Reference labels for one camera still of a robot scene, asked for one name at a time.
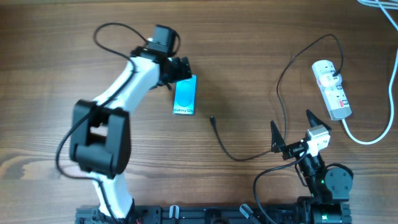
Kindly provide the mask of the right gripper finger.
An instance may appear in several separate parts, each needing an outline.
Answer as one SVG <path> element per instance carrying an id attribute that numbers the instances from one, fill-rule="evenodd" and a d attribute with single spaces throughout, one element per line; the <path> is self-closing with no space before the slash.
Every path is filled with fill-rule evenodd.
<path id="1" fill-rule="evenodd" d="M 327 125 L 322 120 L 317 118 L 310 110 L 306 110 L 306 115 L 307 115 L 308 122 L 312 128 L 319 126 L 319 125 L 323 125 L 327 130 L 331 130 L 331 127 L 329 125 Z"/>
<path id="2" fill-rule="evenodd" d="M 271 151 L 282 152 L 285 148 L 285 141 L 280 134 L 280 131 L 274 121 L 270 122 L 271 125 Z"/>

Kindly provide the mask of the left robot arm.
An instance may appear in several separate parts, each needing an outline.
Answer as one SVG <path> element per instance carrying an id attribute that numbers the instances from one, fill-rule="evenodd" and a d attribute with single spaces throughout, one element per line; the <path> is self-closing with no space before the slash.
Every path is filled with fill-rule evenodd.
<path id="1" fill-rule="evenodd" d="M 188 58 L 176 56 L 180 44 L 175 30 L 156 25 L 144 45 L 122 54 L 126 66 L 105 92 L 74 105 L 62 142 L 70 141 L 70 160 L 94 183 L 105 223 L 128 223 L 135 210 L 124 176 L 131 156 L 130 116 L 149 90 L 193 76 Z"/>

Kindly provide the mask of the turquoise Galaxy S25 smartphone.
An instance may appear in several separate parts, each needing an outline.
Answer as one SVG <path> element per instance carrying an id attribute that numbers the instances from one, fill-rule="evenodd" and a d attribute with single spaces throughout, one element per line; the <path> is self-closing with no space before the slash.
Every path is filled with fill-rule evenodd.
<path id="1" fill-rule="evenodd" d="M 194 115 L 197 76 L 178 81 L 175 86 L 173 114 Z"/>

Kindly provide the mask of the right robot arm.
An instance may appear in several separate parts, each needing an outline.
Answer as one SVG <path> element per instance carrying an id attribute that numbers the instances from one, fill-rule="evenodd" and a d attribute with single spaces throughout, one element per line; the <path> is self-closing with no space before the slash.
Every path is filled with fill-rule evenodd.
<path id="1" fill-rule="evenodd" d="M 303 186 L 310 195 L 300 196 L 295 203 L 263 207 L 270 223 L 351 223 L 349 193 L 353 171 L 339 163 L 325 164 L 320 151 L 330 143 L 331 128 L 306 110 L 310 128 L 305 137 L 286 144 L 277 125 L 271 121 L 271 151 L 281 153 L 283 160 L 293 159 Z"/>

